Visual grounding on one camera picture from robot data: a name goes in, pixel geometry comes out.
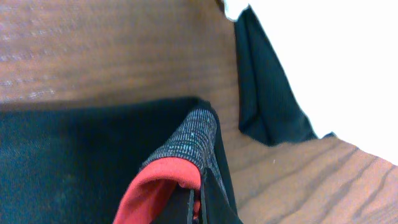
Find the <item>black leggings with red waistband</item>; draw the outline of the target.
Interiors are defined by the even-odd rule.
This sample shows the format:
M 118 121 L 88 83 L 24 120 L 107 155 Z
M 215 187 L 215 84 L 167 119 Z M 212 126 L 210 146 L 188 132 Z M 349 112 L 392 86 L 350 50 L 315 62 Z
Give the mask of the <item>black leggings with red waistband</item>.
M 1 113 L 2 223 L 111 223 L 143 162 L 194 112 L 215 127 L 212 171 L 237 214 L 220 122 L 194 97 Z

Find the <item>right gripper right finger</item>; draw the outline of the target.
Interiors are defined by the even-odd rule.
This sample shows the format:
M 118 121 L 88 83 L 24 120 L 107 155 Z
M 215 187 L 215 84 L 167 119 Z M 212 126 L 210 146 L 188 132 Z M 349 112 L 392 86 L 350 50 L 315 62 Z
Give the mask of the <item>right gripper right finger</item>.
M 204 170 L 200 189 L 200 215 L 203 224 L 243 224 L 233 212 L 212 171 Z

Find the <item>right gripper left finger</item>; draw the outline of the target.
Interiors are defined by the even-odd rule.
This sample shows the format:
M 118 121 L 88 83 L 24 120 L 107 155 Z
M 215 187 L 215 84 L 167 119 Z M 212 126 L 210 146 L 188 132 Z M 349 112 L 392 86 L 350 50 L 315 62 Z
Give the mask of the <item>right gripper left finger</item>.
M 194 202 L 193 189 L 183 189 L 177 186 L 165 208 L 151 224 L 192 224 Z

